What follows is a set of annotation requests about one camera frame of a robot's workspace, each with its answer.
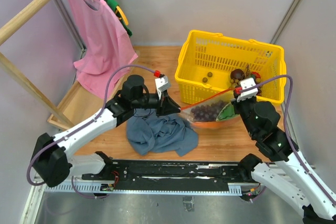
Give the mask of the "toy watermelon slice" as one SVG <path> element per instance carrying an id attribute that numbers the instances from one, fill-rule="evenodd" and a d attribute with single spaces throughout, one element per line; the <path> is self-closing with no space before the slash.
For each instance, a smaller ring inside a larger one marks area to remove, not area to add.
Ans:
<path id="1" fill-rule="evenodd" d="M 234 107 L 231 103 L 226 104 L 216 117 L 217 122 L 226 121 L 236 116 Z"/>

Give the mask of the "clear zip bag orange seal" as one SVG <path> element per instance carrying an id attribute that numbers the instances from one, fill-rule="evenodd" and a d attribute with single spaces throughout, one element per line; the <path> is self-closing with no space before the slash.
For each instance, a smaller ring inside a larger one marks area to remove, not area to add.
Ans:
<path id="1" fill-rule="evenodd" d="M 233 89 L 224 90 L 203 101 L 181 108 L 180 117 L 196 129 L 216 130 L 232 126 L 240 120 L 231 104 L 233 98 Z"/>

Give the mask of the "dark purple grape bunch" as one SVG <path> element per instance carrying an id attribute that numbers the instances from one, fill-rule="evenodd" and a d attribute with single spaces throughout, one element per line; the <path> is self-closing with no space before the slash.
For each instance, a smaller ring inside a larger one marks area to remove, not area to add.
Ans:
<path id="1" fill-rule="evenodd" d="M 227 104 L 222 100 L 212 102 L 206 105 L 198 105 L 191 109 L 194 121 L 196 122 L 213 122 L 216 121 L 216 117 L 222 108 Z"/>

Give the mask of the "dark red grape bunch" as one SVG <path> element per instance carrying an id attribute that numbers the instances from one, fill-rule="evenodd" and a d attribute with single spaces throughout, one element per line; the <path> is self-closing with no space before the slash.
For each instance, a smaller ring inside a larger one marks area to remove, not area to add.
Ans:
<path id="1" fill-rule="evenodd" d="M 259 86 L 257 96 L 261 96 L 261 95 L 262 95 L 262 86 Z"/>

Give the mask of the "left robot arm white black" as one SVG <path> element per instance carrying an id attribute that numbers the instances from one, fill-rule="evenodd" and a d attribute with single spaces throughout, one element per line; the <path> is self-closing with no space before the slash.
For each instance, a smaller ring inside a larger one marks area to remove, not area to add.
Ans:
<path id="1" fill-rule="evenodd" d="M 48 187 L 56 187 L 67 178 L 92 174 L 102 180 L 112 176 L 112 159 L 101 151 L 77 156 L 77 150 L 102 133 L 112 130 L 137 109 L 149 109 L 157 116 L 179 113 L 181 107 L 169 96 L 168 78 L 155 80 L 156 93 L 150 93 L 144 78 L 128 76 L 122 89 L 94 115 L 61 133 L 42 134 L 36 142 L 29 168 L 33 168 Z"/>

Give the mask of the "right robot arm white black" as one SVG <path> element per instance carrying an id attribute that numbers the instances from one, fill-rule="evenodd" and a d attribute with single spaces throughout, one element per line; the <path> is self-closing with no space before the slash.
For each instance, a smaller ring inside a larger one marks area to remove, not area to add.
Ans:
<path id="1" fill-rule="evenodd" d="M 273 172 L 254 154 L 238 163 L 238 177 L 264 185 L 288 203 L 304 223 L 335 223 L 335 193 L 318 178 L 298 146 L 277 126 L 280 115 L 274 106 L 258 102 L 256 97 L 233 98 L 232 105 L 258 150 L 292 181 Z"/>

